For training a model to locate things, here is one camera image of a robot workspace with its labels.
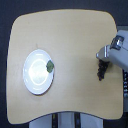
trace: wooden table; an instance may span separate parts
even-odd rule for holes
[[[122,71],[109,66],[97,77],[96,53],[110,44],[116,25],[106,12],[44,11],[20,16],[13,24],[7,61],[7,115],[12,124],[49,113],[77,111],[105,119],[123,113]],[[55,64],[53,83],[41,96],[31,94],[23,81],[26,57],[45,50]]]

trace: plate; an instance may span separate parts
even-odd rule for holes
[[[47,71],[49,61],[52,62],[51,57],[41,49],[31,52],[25,60],[23,67],[24,83],[27,89],[35,95],[46,92],[52,83],[54,68],[51,73]]]

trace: green food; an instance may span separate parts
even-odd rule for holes
[[[49,73],[51,73],[52,72],[52,70],[53,70],[53,68],[54,68],[54,64],[52,63],[52,61],[51,60],[49,60],[48,61],[48,63],[47,63],[47,71],[49,72]]]

